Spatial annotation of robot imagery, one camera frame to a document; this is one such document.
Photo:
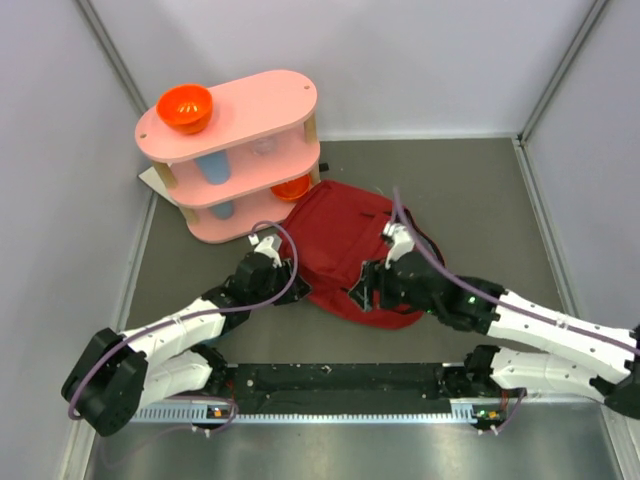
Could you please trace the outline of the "red backpack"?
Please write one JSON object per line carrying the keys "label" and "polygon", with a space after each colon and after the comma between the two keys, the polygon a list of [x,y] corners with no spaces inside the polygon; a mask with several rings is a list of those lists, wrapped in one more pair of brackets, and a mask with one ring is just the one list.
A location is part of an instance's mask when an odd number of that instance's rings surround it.
{"label": "red backpack", "polygon": [[381,232],[391,211],[390,199],[333,180],[321,181],[296,203],[282,223],[294,243],[284,239],[279,253],[283,259],[298,253],[298,274],[310,285],[313,304],[344,320],[381,329],[402,329],[421,318],[406,306],[364,312],[348,296],[362,263],[386,258]]}

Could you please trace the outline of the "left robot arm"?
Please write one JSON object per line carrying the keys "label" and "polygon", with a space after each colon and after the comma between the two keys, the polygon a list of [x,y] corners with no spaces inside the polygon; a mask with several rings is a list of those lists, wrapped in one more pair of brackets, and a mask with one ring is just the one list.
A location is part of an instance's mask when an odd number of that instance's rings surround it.
{"label": "left robot arm", "polygon": [[239,327],[252,311],[297,302],[309,291],[297,255],[281,259],[254,250],[224,283],[181,310],[139,329],[97,332],[61,389],[69,418],[108,437],[152,403],[183,392],[220,394],[228,364],[210,341]]}

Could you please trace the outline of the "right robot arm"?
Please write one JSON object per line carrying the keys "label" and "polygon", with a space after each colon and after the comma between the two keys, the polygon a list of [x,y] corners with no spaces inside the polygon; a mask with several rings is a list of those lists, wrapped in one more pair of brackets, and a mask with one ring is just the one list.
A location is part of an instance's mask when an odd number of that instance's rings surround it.
{"label": "right robot arm", "polygon": [[476,394],[496,389],[554,391],[639,416],[639,333],[590,323],[538,305],[491,281],[458,277],[419,251],[366,261],[348,292],[362,310],[399,306],[429,313],[455,330],[531,347],[477,347],[465,361]]}

